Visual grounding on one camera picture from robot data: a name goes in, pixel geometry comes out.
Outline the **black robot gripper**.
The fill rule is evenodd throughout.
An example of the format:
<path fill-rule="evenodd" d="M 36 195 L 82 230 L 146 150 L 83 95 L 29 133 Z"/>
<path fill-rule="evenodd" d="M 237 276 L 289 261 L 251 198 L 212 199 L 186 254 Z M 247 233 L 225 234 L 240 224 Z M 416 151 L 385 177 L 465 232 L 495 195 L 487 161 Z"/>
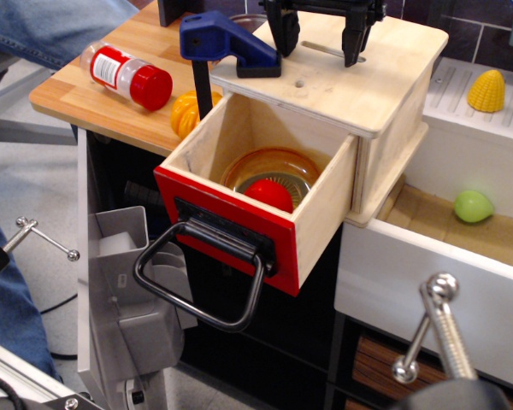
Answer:
<path fill-rule="evenodd" d="M 300 0 L 259 1 L 258 4 L 266 11 L 275 47 L 283 57 L 288 57 L 298 43 L 298 11 L 345 17 L 342 32 L 345 67 L 358 62 L 360 53 L 366 47 L 371 26 L 386 17 L 384 1 Z"/>

